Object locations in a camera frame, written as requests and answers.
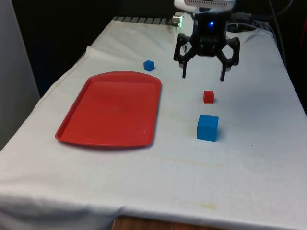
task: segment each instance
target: small blue cube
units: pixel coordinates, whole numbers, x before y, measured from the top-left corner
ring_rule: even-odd
[[[218,123],[219,118],[217,116],[200,115],[197,124],[197,139],[215,142]]]
[[[144,70],[151,72],[154,70],[154,62],[147,60],[144,62]]]

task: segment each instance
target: red tray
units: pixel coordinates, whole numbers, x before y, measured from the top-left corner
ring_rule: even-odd
[[[154,137],[161,82],[119,71],[90,77],[56,133],[62,142],[110,147],[146,146]]]

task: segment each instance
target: red cube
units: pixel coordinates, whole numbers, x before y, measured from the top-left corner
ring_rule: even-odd
[[[203,102],[207,104],[214,103],[214,92],[205,90],[203,92]]]

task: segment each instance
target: white cloth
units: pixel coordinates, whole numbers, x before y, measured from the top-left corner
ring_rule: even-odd
[[[110,23],[0,153],[0,228],[107,229],[131,215],[307,229],[307,119],[274,39],[259,32],[242,43],[225,82],[221,63],[209,57],[192,59],[182,79],[176,40],[174,27]],[[162,82],[153,145],[116,151],[55,139],[89,77],[147,73],[148,59]],[[214,104],[203,104],[204,90],[214,90]],[[196,140],[200,114],[220,118],[217,142]]]

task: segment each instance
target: cube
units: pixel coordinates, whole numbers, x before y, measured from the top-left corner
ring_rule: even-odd
[[[217,116],[200,115],[197,124],[197,139],[215,142],[218,122]]]
[[[144,62],[144,70],[151,72],[154,70],[154,62],[147,60]]]
[[[203,92],[203,102],[207,104],[214,103],[214,92],[213,91],[204,91]]]

